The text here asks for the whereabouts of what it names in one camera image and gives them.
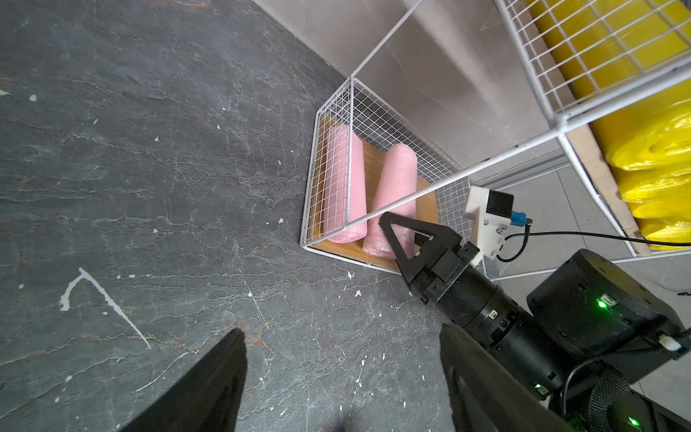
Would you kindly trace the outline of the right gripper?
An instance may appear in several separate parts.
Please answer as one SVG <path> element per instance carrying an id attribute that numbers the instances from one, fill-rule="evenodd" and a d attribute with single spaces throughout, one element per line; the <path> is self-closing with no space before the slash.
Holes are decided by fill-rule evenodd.
<path id="1" fill-rule="evenodd" d="M 482 346 L 500 343 L 518 318 L 518 306 L 470 264 L 473 245 L 459 246 L 451 228 L 385 212 L 379 225 L 410 291 L 432 303 Z"/>

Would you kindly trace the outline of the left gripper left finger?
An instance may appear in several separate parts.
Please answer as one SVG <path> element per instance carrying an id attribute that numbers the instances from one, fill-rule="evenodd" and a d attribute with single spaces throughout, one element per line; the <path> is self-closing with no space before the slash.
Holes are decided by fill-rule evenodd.
<path id="1" fill-rule="evenodd" d="M 125 431 L 233 431 L 248 372 L 245 334 L 232 329 Z"/>

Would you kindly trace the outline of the yellow roll diagonal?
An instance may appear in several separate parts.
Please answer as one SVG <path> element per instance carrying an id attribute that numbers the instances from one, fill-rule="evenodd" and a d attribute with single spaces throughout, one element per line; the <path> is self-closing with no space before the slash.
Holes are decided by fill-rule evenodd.
<path id="1" fill-rule="evenodd" d="M 644 203 L 690 191 L 690 161 L 664 167 L 626 171 L 612 168 L 621 198 L 626 203 Z"/>

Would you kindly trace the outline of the yellow roll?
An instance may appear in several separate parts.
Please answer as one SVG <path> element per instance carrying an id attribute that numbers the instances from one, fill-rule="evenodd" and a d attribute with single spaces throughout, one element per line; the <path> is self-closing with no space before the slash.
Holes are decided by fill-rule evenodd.
<path id="1" fill-rule="evenodd" d="M 590 124 L 606 162 L 635 171 L 690 160 L 690 81 Z"/>
<path id="2" fill-rule="evenodd" d="M 527 14 L 581 101 L 690 52 L 680 1 L 530 1 Z"/>

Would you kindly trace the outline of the pink roll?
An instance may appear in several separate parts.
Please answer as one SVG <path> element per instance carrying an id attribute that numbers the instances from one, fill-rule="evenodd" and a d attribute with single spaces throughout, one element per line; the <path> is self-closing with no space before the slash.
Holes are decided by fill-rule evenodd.
<path id="1" fill-rule="evenodd" d="M 417 155 L 405 144 L 393 145 L 386 154 L 379 184 L 372 205 L 374 211 L 417 192 Z M 417 219 L 416 201 L 412 200 L 388 210 L 399 215 Z M 368 233 L 363 241 L 363 252 L 369 256 L 395 259 L 392 247 L 379 225 L 380 216 L 368 221 Z M 401 247 L 408 257 L 413 255 L 415 234 L 401 226 L 392 227 Z"/>

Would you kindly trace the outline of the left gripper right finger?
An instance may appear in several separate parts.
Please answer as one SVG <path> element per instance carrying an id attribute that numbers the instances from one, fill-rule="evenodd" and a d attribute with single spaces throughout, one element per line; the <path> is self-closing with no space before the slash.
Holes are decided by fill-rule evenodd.
<path id="1" fill-rule="evenodd" d="M 440 358 L 456 431 L 569 431 L 463 329 L 444 324 Z"/>

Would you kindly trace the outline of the yellow roll horizontal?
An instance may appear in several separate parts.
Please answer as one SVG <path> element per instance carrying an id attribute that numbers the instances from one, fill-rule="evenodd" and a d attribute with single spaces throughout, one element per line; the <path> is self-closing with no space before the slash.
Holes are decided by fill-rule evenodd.
<path id="1" fill-rule="evenodd" d="M 658 251 L 680 250 L 683 247 L 669 246 L 669 243 L 690 245 L 690 221 L 678 218 L 639 219 L 638 226 L 642 237 L 649 241 L 663 242 L 663 245 L 651 245 Z"/>
<path id="2" fill-rule="evenodd" d="M 628 203 L 637 219 L 690 220 L 690 194 L 670 194 L 644 203 Z"/>

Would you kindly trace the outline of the pink roll diagonal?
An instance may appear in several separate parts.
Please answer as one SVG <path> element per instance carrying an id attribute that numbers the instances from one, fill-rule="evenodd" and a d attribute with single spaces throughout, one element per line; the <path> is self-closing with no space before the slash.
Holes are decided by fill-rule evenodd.
<path id="1" fill-rule="evenodd" d="M 327 164 L 322 212 L 325 234 L 339 230 L 348 220 L 367 214 L 363 141 L 347 125 L 334 125 L 327 134 Z"/>

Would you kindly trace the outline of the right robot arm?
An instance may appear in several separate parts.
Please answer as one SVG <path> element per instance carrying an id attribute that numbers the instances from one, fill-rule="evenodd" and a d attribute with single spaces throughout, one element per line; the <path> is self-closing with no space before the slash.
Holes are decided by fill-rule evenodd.
<path id="1" fill-rule="evenodd" d="M 392 212 L 380 224 L 408 289 L 448 319 L 440 347 L 456 430 L 689 430 L 633 384 L 687 356 L 690 331 L 618 266 L 582 249 L 521 306 L 452 229 Z"/>

